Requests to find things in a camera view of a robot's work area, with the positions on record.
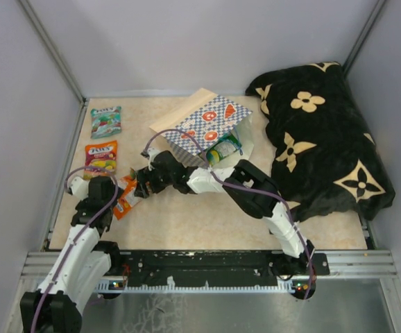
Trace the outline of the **green lemon candy bag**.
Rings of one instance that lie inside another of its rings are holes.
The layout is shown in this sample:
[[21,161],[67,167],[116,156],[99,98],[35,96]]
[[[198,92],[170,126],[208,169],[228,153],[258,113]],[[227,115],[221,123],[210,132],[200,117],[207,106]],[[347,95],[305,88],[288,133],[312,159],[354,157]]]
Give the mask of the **green lemon candy bag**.
[[214,166],[236,151],[241,151],[241,142],[233,134],[224,135],[215,145],[207,150],[207,161],[210,166]]

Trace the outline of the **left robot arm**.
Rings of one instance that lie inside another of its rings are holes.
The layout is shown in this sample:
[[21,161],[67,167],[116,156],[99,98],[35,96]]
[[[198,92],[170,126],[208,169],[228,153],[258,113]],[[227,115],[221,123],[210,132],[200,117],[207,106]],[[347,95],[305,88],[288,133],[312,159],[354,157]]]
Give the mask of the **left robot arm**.
[[102,240],[110,229],[120,196],[116,180],[76,177],[68,192],[79,202],[63,249],[35,291],[23,294],[19,306],[24,332],[79,332],[84,308],[100,279],[123,266],[119,246]]

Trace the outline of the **checkered paper bag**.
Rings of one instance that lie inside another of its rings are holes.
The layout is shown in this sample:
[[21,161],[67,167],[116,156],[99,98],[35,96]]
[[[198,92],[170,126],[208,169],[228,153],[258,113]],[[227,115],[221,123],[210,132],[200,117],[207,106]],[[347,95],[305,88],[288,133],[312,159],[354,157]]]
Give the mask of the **checkered paper bag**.
[[252,110],[201,88],[150,128],[166,139],[177,160],[193,167],[203,167],[207,150],[224,135],[233,134],[241,142],[241,151],[211,166],[225,168],[251,156],[252,120]]

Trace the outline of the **green mint candy bag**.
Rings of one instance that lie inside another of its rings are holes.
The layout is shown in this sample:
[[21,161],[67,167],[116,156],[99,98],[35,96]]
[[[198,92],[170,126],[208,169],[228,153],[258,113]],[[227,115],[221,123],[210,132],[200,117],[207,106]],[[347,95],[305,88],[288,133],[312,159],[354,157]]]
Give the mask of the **green mint candy bag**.
[[121,132],[121,106],[90,111],[92,120],[92,139],[110,137]]

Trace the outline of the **orange fruits candy bag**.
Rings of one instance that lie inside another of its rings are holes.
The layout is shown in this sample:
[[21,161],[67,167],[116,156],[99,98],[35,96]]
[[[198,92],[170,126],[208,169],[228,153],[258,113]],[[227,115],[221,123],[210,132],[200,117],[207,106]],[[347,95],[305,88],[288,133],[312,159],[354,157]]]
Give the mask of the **orange fruits candy bag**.
[[89,180],[93,177],[104,176],[108,170],[115,174],[117,171],[117,140],[101,144],[89,144],[85,147],[85,166],[93,167],[83,171],[83,178]]

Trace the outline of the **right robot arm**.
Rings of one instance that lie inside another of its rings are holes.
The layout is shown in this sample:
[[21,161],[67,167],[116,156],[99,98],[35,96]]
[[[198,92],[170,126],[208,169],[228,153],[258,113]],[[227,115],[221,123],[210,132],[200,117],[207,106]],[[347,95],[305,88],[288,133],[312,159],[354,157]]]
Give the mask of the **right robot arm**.
[[248,160],[224,169],[184,166],[170,151],[148,148],[148,165],[136,172],[135,196],[148,198],[167,187],[181,194],[227,194],[254,219],[261,219],[281,245],[288,274],[314,274],[314,246],[293,221],[287,202],[273,179]]

